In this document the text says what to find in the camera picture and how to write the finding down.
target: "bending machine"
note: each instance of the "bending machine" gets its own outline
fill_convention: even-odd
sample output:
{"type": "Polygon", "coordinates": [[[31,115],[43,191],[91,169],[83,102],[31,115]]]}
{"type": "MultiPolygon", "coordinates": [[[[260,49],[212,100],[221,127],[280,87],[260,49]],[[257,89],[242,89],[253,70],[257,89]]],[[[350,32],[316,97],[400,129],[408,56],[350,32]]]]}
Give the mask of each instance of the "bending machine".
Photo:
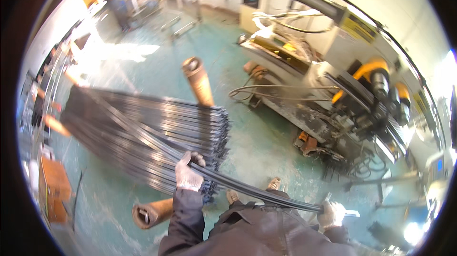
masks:
{"type": "Polygon", "coordinates": [[[253,17],[260,30],[240,36],[238,44],[251,58],[244,70],[254,85],[231,96],[251,93],[241,100],[253,107],[262,102],[316,139],[303,139],[304,155],[319,153],[345,175],[378,156],[387,171],[385,160],[405,156],[418,117],[426,120],[438,150],[444,149],[441,121],[423,78],[395,39],[361,9],[349,2],[291,0],[285,13],[253,17]],[[308,10],[294,12],[294,2],[308,10]],[[332,24],[322,31],[291,25],[315,16],[332,24]],[[325,53],[316,53],[302,35],[332,30],[336,34],[325,53]]]}

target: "brown shoe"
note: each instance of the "brown shoe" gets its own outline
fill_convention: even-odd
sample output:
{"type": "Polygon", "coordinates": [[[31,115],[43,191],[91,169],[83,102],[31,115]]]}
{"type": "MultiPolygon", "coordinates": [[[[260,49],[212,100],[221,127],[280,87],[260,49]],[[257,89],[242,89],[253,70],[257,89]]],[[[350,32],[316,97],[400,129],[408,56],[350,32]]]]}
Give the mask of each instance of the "brown shoe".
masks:
{"type": "Polygon", "coordinates": [[[279,187],[281,186],[281,179],[279,177],[275,177],[274,179],[271,180],[271,182],[268,184],[267,188],[271,188],[273,190],[279,190],[279,187]]]}
{"type": "Polygon", "coordinates": [[[239,200],[238,193],[234,190],[226,190],[225,191],[225,196],[227,197],[227,201],[229,204],[232,204],[239,200]]]}

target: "green floor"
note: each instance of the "green floor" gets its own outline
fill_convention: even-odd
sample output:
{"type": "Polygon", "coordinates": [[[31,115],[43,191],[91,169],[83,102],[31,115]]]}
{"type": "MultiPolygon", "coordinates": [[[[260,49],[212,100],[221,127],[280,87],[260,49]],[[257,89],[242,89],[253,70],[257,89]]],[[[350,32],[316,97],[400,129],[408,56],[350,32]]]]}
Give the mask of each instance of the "green floor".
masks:
{"type": "MultiPolygon", "coordinates": [[[[225,107],[233,121],[228,143],[230,155],[220,171],[259,188],[266,188],[273,177],[279,176],[283,180],[283,190],[292,198],[305,202],[321,202],[331,192],[332,200],[341,202],[347,209],[359,210],[360,218],[346,217],[344,224],[354,239],[366,245],[377,244],[366,230],[374,220],[392,227],[402,223],[404,209],[374,210],[378,199],[376,186],[355,187],[346,193],[342,187],[347,179],[323,182],[321,162],[300,154],[293,146],[297,128],[276,112],[265,106],[250,109],[227,96],[247,78],[243,65],[248,59],[235,44],[242,30],[234,19],[207,10],[201,25],[175,41],[171,41],[167,32],[159,31],[159,26],[160,19],[152,18],[140,29],[112,35],[111,40],[106,40],[107,43],[116,41],[116,49],[127,47],[119,45],[136,45],[128,45],[125,55],[112,51],[93,66],[88,73],[91,86],[194,100],[180,67],[186,58],[198,56],[208,72],[215,103],[225,107]],[[141,57],[135,52],[141,49],[140,45],[160,47],[140,61],[141,57]]],[[[70,82],[63,79],[56,99],[65,103],[69,88],[70,82]]],[[[84,171],[75,211],[75,231],[83,247],[94,250],[94,254],[155,255],[161,238],[167,233],[168,222],[150,230],[140,230],[132,221],[131,209],[134,203],[169,196],[135,184],[97,159],[74,138],[53,133],[51,145],[57,158],[63,160],[74,190],[84,171]]],[[[397,186],[386,202],[401,202],[413,191],[411,185],[397,186]]],[[[224,193],[216,199],[217,204],[204,208],[204,238],[228,207],[224,193]]],[[[242,201],[250,199],[241,196],[242,201]]],[[[309,213],[303,212],[303,215],[305,219],[309,217],[309,213]]]]}

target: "white wall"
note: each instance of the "white wall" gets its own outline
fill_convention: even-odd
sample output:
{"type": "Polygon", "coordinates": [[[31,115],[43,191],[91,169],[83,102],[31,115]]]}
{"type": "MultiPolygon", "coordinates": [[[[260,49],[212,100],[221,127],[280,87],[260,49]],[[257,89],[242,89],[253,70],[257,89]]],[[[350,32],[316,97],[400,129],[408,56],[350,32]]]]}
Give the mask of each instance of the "white wall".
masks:
{"type": "MultiPolygon", "coordinates": [[[[241,0],[201,0],[212,6],[237,11],[241,0]]],[[[397,41],[407,52],[426,78],[432,92],[436,88],[435,67],[446,57],[450,45],[446,39],[440,21],[428,0],[350,0],[366,13],[387,26],[397,41]]],[[[286,9],[289,0],[270,0],[269,13],[279,13],[286,9]]],[[[314,19],[311,30],[325,28],[328,20],[314,19]]],[[[315,47],[324,49],[325,40],[333,36],[319,34],[310,40],[315,47]]]]}
{"type": "Polygon", "coordinates": [[[66,32],[80,19],[87,15],[87,7],[83,0],[63,0],[49,15],[37,35],[27,49],[22,61],[20,78],[25,78],[26,72],[36,75],[52,47],[60,42],[66,32]]]}

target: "white knit glove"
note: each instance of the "white knit glove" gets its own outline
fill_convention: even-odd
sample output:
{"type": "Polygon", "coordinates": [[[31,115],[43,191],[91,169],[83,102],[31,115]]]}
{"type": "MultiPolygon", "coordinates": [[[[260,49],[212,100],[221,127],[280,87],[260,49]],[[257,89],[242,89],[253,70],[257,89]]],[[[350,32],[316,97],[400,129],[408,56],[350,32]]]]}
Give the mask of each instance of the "white knit glove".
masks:
{"type": "Polygon", "coordinates": [[[324,230],[332,227],[341,226],[346,209],[339,202],[324,201],[323,214],[317,216],[319,224],[324,230]]]}
{"type": "Polygon", "coordinates": [[[188,166],[189,162],[197,163],[204,167],[206,165],[202,155],[197,152],[187,151],[174,167],[176,175],[176,187],[184,190],[198,191],[203,183],[203,177],[195,173],[188,166]]]}

